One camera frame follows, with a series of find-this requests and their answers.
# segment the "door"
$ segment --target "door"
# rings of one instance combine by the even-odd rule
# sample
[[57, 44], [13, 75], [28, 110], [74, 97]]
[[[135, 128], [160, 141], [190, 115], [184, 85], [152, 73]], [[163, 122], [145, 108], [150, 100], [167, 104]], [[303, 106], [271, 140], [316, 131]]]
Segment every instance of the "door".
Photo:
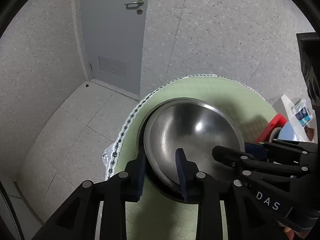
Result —
[[84, 42], [93, 77], [136, 95], [140, 95], [147, 3], [81, 0]]

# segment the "metal lever handle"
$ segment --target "metal lever handle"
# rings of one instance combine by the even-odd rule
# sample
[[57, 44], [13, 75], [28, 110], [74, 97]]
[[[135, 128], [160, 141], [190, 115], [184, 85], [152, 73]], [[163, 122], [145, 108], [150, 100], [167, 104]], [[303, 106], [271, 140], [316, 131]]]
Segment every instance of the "metal lever handle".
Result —
[[137, 2], [127, 2], [124, 5], [129, 5], [129, 4], [138, 4], [139, 6], [142, 6], [144, 4], [143, 0], [139, 0]]

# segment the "black device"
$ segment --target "black device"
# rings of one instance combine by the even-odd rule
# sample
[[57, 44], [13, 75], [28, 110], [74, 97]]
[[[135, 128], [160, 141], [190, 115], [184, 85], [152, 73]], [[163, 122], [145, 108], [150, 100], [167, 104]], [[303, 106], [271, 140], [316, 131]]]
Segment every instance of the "black device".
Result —
[[[27, 0], [0, 0], [0, 35]], [[312, 108], [320, 120], [320, 0], [293, 0], [301, 9], [316, 33], [299, 33], [301, 72], [308, 88]], [[255, 152], [264, 158], [257, 158]], [[220, 200], [225, 202], [228, 238], [287, 239], [279, 222], [297, 232], [311, 230], [306, 239], [320, 239], [320, 186], [318, 145], [292, 141], [273, 141], [251, 144], [250, 150], [234, 151], [217, 146], [213, 157], [238, 175], [231, 183], [216, 181], [198, 170], [186, 159], [183, 149], [176, 152], [181, 198], [199, 204], [197, 240], [222, 239]], [[137, 202], [148, 161], [143, 148], [125, 171], [108, 181], [84, 181], [57, 209], [34, 236], [36, 239], [94, 239], [99, 203], [103, 207], [100, 239], [126, 239], [125, 202]], [[17, 223], [12, 205], [1, 187], [4, 199]], [[0, 234], [9, 239], [10, 233], [0, 220]]]

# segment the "stainless steel bowl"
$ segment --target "stainless steel bowl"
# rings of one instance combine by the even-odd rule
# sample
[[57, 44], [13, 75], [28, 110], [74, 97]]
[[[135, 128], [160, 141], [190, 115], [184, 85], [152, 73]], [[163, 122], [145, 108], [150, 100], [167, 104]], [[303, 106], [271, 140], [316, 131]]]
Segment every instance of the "stainless steel bowl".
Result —
[[183, 148], [200, 171], [224, 182], [234, 179], [234, 170], [216, 162], [212, 149], [220, 145], [244, 151], [242, 136], [228, 117], [193, 98], [175, 98], [159, 106], [147, 122], [143, 144], [154, 173], [177, 192], [177, 148]]

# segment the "silver screw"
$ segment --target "silver screw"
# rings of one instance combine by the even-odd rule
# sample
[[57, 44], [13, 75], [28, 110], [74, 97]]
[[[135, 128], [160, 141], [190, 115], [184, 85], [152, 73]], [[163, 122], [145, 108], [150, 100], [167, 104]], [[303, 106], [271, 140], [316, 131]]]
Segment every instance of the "silver screw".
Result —
[[119, 173], [119, 177], [120, 177], [120, 178], [126, 178], [126, 177], [128, 177], [128, 173], [127, 173], [126, 171], [121, 171], [121, 172]]
[[242, 171], [242, 174], [244, 176], [249, 176], [249, 175], [251, 175], [251, 171]]
[[92, 182], [89, 180], [82, 182], [82, 187], [87, 188], [87, 187], [91, 187], [91, 185], [92, 185]]
[[236, 179], [233, 181], [233, 184], [237, 187], [241, 187], [242, 186], [242, 182], [239, 179]]
[[199, 179], [203, 179], [205, 177], [205, 173], [204, 172], [197, 172], [196, 176], [199, 178]]

